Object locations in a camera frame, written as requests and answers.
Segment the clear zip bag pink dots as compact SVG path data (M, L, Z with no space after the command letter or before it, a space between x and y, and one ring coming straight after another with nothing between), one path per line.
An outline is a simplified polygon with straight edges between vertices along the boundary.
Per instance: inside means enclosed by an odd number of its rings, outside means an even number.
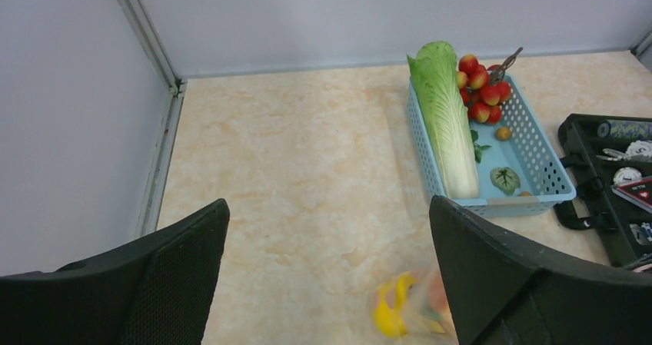
M457 331L439 264L434 262L408 271L417 279L417 283L410 289L408 303L402 311L407 334L397 339L386 337L377 329L371 319L375 330L394 344L458 344ZM386 281L390 281L398 275L394 275ZM372 294L368 304L370 318Z

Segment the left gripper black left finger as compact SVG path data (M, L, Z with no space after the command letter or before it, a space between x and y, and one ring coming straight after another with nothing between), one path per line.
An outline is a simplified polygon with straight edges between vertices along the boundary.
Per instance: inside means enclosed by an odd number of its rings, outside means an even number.
M1 278L3 344L200 344L230 210L172 225L52 272Z

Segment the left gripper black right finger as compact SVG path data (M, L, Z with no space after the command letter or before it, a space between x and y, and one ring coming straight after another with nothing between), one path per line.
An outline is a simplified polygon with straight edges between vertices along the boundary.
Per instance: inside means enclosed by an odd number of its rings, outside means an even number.
M649 344L651 276L571 256L452 200L429 218L461 344Z

